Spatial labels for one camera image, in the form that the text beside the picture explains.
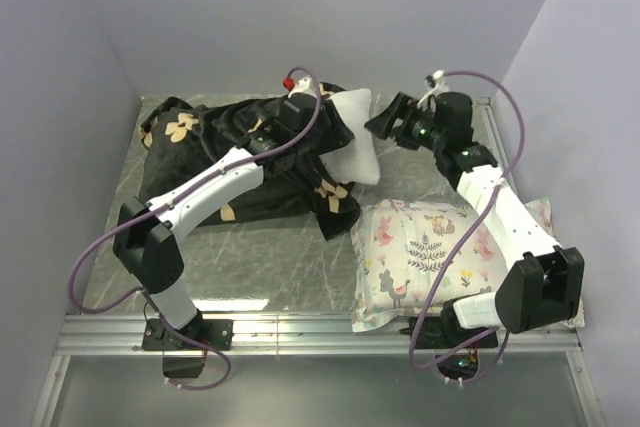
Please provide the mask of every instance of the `cable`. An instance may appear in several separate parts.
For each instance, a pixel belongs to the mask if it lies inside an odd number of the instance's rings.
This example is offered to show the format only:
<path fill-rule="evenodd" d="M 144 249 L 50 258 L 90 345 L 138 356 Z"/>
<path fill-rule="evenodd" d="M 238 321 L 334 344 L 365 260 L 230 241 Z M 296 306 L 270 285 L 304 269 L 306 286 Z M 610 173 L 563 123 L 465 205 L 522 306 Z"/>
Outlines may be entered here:
<path fill-rule="evenodd" d="M 291 75 L 294 72 L 297 71 L 301 71 L 304 72 L 305 74 L 307 74 L 309 76 L 309 78 L 311 79 L 311 83 L 313 84 L 313 90 L 314 93 L 316 95 L 316 103 L 315 103 L 315 107 L 313 110 L 313 114 L 311 115 L 311 119 L 309 119 L 309 122 L 307 122 L 307 125 L 304 127 L 304 129 L 302 129 L 302 131 L 300 133 L 298 133 L 293 139 L 291 139 L 290 141 L 286 142 L 285 144 L 276 147 L 273 150 L 269 150 L 267 152 L 263 152 L 261 154 L 258 155 L 253 155 L 251 157 L 236 161 L 236 162 L 231 162 L 230 164 L 225 166 L 225 172 L 230 172 L 231 170 L 235 169 L 236 167 L 240 167 L 241 165 L 245 165 L 251 162 L 256 162 L 258 160 L 262 160 L 262 159 L 267 159 L 269 157 L 273 157 L 276 155 L 281 154 L 282 152 L 287 151 L 288 149 L 290 149 L 291 147 L 293 147 L 295 144 L 297 144 L 298 142 L 300 142 L 308 133 L 309 131 L 313 128 L 313 125 L 315 124 L 316 120 L 318 119 L 318 116 L 320 115 L 320 111 L 322 110 L 322 93 L 321 93 L 321 89 L 320 89 L 320 83 L 318 82 L 318 79 L 316 78 L 316 76 L 309 71 L 307 68 L 305 67 L 300 67 L 300 66 L 296 66 L 294 68 L 292 68 L 289 73 L 287 74 L 287 78 L 291 77 Z M 200 179 L 198 182 L 194 183 L 193 185 L 191 185 L 188 189 L 185 189 L 184 192 L 182 192 L 181 194 L 177 195 L 174 199 L 173 199 L 173 203 L 176 204 L 182 200 L 184 200 L 186 197 L 188 197 L 189 195 L 191 195 L 194 191 L 196 191 L 197 189 L 199 189 L 200 187 L 202 187 L 203 185 L 207 184 L 208 182 L 211 182 L 213 179 L 215 179 L 216 177 L 218 177 L 219 175 L 221 175 L 222 172 L 220 170 L 216 170 L 214 172 L 212 172 L 211 174 L 203 177 L 202 179 Z M 127 298 L 129 298 L 131 295 L 133 295 L 136 292 L 142 292 L 142 294 L 144 295 L 145 299 L 147 300 L 147 302 L 156 310 L 156 312 L 158 312 L 157 307 L 155 306 L 155 304 L 153 303 L 153 301 L 151 300 L 151 297 L 149 296 L 149 294 L 145 291 L 145 289 L 142 286 L 138 286 L 138 287 L 134 287 L 132 289 L 130 289 L 129 291 L 125 292 L 121 297 L 119 297 L 118 299 L 116 299 L 115 301 L 111 302 L 110 304 L 107 304 L 105 306 L 102 307 L 96 307 L 96 308 L 90 308 L 90 307 L 86 307 L 84 305 L 82 305 L 82 303 L 76 298 L 75 295 L 75 282 L 76 282 L 76 278 L 78 276 L 78 272 L 80 271 L 80 268 L 83 266 L 84 262 L 87 260 L 87 258 L 98 248 L 100 247 L 102 244 L 104 244 L 107 240 L 111 239 L 112 237 L 115 237 L 117 234 L 119 234 L 120 232 L 123 232 L 127 229 L 130 229 L 131 227 L 144 222 L 147 219 L 150 219 L 158 214 L 161 214 L 162 212 L 165 212 L 166 210 L 168 210 L 170 208 L 169 204 L 163 204 L 159 207 L 157 207 L 156 209 L 153 209 L 139 217 L 136 217 L 135 219 L 132 219 L 128 222 L 125 222 L 122 225 L 119 225 L 117 227 L 115 227 L 114 229 L 106 232 L 105 234 L 101 235 L 98 239 L 96 239 L 95 241 L 93 241 L 84 251 L 82 251 L 82 253 L 80 254 L 80 256 L 76 259 L 73 268 L 71 269 L 71 274 L 69 275 L 69 280 L 67 282 L 67 297 L 69 298 L 69 300 L 71 301 L 71 303 L 83 314 L 101 314 L 104 312 L 107 312 L 108 310 L 113 309 L 115 306 L 121 304 L 122 302 L 124 302 Z M 162 315 L 162 313 L 158 312 L 159 318 L 162 321 L 162 323 L 164 324 L 164 327 L 172 334 L 174 335 L 176 338 L 182 340 L 183 342 L 187 342 L 191 345 L 193 345 L 194 347 L 197 347 L 198 349 L 202 349 L 204 351 L 209 351 L 209 352 L 213 352 L 214 354 L 216 354 L 218 357 L 220 357 L 222 360 L 224 360 L 225 364 L 227 365 L 227 369 L 226 372 L 224 373 L 224 375 L 222 376 L 222 378 L 220 378 L 218 381 L 209 384 L 209 385 L 202 385 L 202 386 L 190 386 L 190 385 L 183 385 L 180 384 L 176 381 L 171 380 L 170 383 L 173 385 L 176 385 L 178 388 L 182 388 L 185 390 L 208 390 L 208 389 L 212 389 L 214 387 L 217 387 L 218 385 L 222 384 L 231 374 L 231 361 L 229 360 L 229 357 L 227 357 L 224 353 L 222 353 L 220 350 L 210 346 L 210 345 L 206 345 L 203 344 L 201 342 L 195 341 L 193 339 L 189 339 L 188 337 L 185 337 L 184 335 L 180 334 L 176 329 L 174 329 L 169 322 L 167 322 L 167 320 L 164 318 L 164 316 Z"/>
<path fill-rule="evenodd" d="M 490 76 L 488 76 L 486 74 L 482 74 L 480 72 L 475 72 L 475 71 L 472 71 L 472 70 L 453 70 L 453 71 L 450 71 L 450 72 L 445 72 L 444 75 L 445 75 L 445 77 L 453 77 L 453 76 L 464 75 L 464 76 L 477 77 L 479 79 L 486 80 L 490 84 L 493 84 L 500 92 L 502 92 L 505 95 L 505 97 L 507 98 L 507 100 L 509 100 L 509 102 L 511 103 L 511 106 L 513 107 L 513 110 L 514 110 L 514 112 L 516 114 L 516 118 L 518 119 L 518 127 L 519 127 L 519 130 L 520 130 L 520 141 L 518 142 L 518 150 L 516 151 L 516 155 L 513 157 L 513 160 L 511 161 L 511 163 L 507 166 L 507 168 L 502 173 L 502 177 L 501 178 L 506 179 L 509 176 L 509 174 L 511 174 L 511 172 L 514 169 L 514 167 L 520 161 L 520 157 L 522 157 L 522 152 L 524 150 L 524 141 L 525 141 L 524 119 L 522 118 L 522 112 L 520 111 L 520 108 L 518 107 L 518 104 L 516 103 L 515 99 L 511 95 L 511 93 L 506 89 L 506 87 L 504 87 L 500 82 L 498 82 L 497 80 L 493 79 L 492 77 L 490 77 Z M 418 320 L 417 320 L 416 325 L 415 325 L 415 327 L 413 329 L 413 333 L 411 334 L 411 342 L 409 343 L 409 362 L 411 363 L 412 367 L 417 369 L 417 370 L 428 370 L 428 369 L 431 369 L 431 368 L 435 367 L 437 364 L 439 364 L 440 362 L 442 362 L 442 361 L 448 359 L 449 357 L 451 357 L 452 355 L 454 355 L 460 349 L 463 349 L 464 347 L 467 347 L 468 345 L 471 345 L 474 342 L 477 342 L 478 340 L 497 332 L 497 330 L 498 330 L 497 327 L 489 328 L 489 329 L 485 330 L 484 332 L 481 332 L 480 334 L 475 335 L 472 338 L 470 338 L 469 340 L 467 340 L 467 341 L 461 343 L 460 345 L 454 347 L 453 349 L 451 349 L 446 354 L 444 354 L 444 355 L 442 355 L 440 357 L 437 357 L 437 358 L 433 359 L 432 361 L 427 362 L 426 364 L 418 365 L 416 363 L 416 361 L 415 361 L 415 349 L 416 349 L 416 343 L 418 341 L 418 336 L 420 334 L 420 330 L 422 329 L 422 324 L 424 323 L 424 320 L 425 320 L 425 318 L 427 316 L 427 311 L 429 310 L 429 307 L 431 307 L 431 303 L 433 302 L 433 298 L 435 297 L 436 291 L 438 290 L 438 287 L 440 286 L 440 282 L 442 282 L 442 279 L 444 278 L 444 274 L 446 273 L 447 269 L 451 265 L 451 262 L 453 261 L 454 257 L 458 254 L 458 252 L 460 251 L 462 246 L 465 244 L 465 242 L 467 240 L 469 240 L 471 235 L 473 235 L 473 233 L 476 231 L 476 229 L 482 224 L 482 222 L 487 217 L 487 215 L 489 215 L 489 212 L 491 212 L 491 209 L 495 205 L 496 200 L 498 198 L 498 195 L 500 194 L 501 187 L 502 187 L 502 184 L 498 183 L 496 185 L 496 187 L 493 189 L 493 193 L 491 194 L 491 198 L 489 199 L 489 203 L 487 204 L 485 209 L 482 211 L 480 216 L 476 219 L 476 221 L 473 222 L 473 224 L 471 224 L 471 227 L 469 227 L 469 229 L 464 233 L 464 235 L 460 238 L 460 240 L 458 240 L 458 242 L 453 246 L 453 249 L 451 249 L 451 252 L 449 252 L 449 255 L 447 256 L 447 258 L 445 259 L 444 263 L 442 264 L 442 268 L 438 272 L 438 275 L 436 276 L 435 280 L 433 281 L 433 284 L 431 285 L 431 289 L 429 290 L 429 294 L 427 295 L 427 298 L 424 301 L 424 305 L 422 307 L 422 310 L 420 311 L 420 315 L 418 316 Z M 500 346 L 500 349 L 498 350 L 498 353 L 496 354 L 496 356 L 493 359 L 493 361 L 491 362 L 491 364 L 489 364 L 489 366 L 486 369 L 484 369 L 482 372 L 480 372 L 479 374 L 475 375 L 471 379 L 468 379 L 468 380 L 464 381 L 464 383 L 472 382 L 474 380 L 478 380 L 478 379 L 484 377 L 487 373 L 489 373 L 491 371 L 491 369 L 493 369 L 493 367 L 495 367 L 495 365 L 498 363 L 498 361 L 500 360 L 500 357 L 502 357 L 502 354 L 504 353 L 504 350 L 507 347 L 507 342 L 508 341 L 509 341 L 509 332 L 506 332 L 505 336 L 504 336 L 504 339 L 502 341 L 502 345 Z"/>

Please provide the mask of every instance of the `robotic arm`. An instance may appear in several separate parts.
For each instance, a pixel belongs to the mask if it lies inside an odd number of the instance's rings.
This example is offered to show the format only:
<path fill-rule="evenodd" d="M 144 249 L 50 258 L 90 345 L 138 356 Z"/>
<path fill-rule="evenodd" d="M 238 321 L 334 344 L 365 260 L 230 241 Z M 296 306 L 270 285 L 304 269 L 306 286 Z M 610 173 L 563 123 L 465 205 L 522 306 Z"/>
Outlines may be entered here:
<path fill-rule="evenodd" d="M 509 185 L 491 152 L 472 140 L 472 100 L 450 92 L 444 73 L 427 78 L 431 89 L 419 100 L 399 93 L 366 127 L 378 138 L 391 137 L 404 148 L 434 153 L 438 171 L 480 214 L 500 185 L 484 220 L 509 272 L 496 292 L 446 302 L 441 318 L 451 336 L 479 327 L 524 332 L 575 317 L 584 260 L 563 248 L 531 217 Z"/>

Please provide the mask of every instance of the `red cap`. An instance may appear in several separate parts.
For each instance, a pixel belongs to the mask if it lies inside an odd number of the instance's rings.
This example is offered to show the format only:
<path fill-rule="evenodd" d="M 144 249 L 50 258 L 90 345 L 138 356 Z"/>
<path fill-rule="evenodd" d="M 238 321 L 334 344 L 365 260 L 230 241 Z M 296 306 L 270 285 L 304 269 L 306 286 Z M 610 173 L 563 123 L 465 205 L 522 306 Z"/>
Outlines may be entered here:
<path fill-rule="evenodd" d="M 296 83 L 291 77 L 287 77 L 282 81 L 282 85 L 285 89 L 291 92 L 291 90 L 295 87 Z"/>

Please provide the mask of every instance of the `wall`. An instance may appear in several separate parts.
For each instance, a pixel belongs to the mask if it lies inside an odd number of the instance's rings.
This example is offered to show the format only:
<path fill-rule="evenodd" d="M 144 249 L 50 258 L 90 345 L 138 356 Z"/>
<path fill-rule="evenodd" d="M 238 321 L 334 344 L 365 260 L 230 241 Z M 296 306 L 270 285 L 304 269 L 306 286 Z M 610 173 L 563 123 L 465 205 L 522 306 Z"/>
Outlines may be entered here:
<path fill-rule="evenodd" d="M 0 0 L 0 424 L 28 425 L 139 107 L 85 0 Z"/>
<path fill-rule="evenodd" d="M 416 94 L 438 68 L 502 78 L 544 2 L 92 1 L 142 93 L 273 92 L 302 63 L 347 86 Z"/>
<path fill-rule="evenodd" d="M 525 199 L 551 197 L 562 242 L 586 258 L 580 333 L 611 426 L 637 425 L 638 0 L 547 0 L 509 69 L 528 140 Z M 504 101 L 500 131 L 517 139 Z"/>

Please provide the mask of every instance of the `pink rabbit print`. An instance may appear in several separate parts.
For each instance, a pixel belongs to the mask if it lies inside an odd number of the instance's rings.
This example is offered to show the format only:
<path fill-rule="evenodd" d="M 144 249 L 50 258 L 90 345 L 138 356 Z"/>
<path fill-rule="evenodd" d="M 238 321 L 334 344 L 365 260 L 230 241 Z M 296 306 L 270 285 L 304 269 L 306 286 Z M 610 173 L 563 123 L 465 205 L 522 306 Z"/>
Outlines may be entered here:
<path fill-rule="evenodd" d="M 378 230 L 373 234 L 373 240 L 380 242 L 380 247 L 389 245 L 393 240 L 393 236 L 389 235 L 388 230 L 391 223 L 391 217 L 380 217 L 380 225 Z"/>
<path fill-rule="evenodd" d="M 488 262 L 493 259 L 495 252 L 489 249 L 489 231 L 486 229 L 478 229 L 478 235 L 476 237 L 476 243 L 473 246 L 473 251 L 480 256 L 480 258 Z"/>

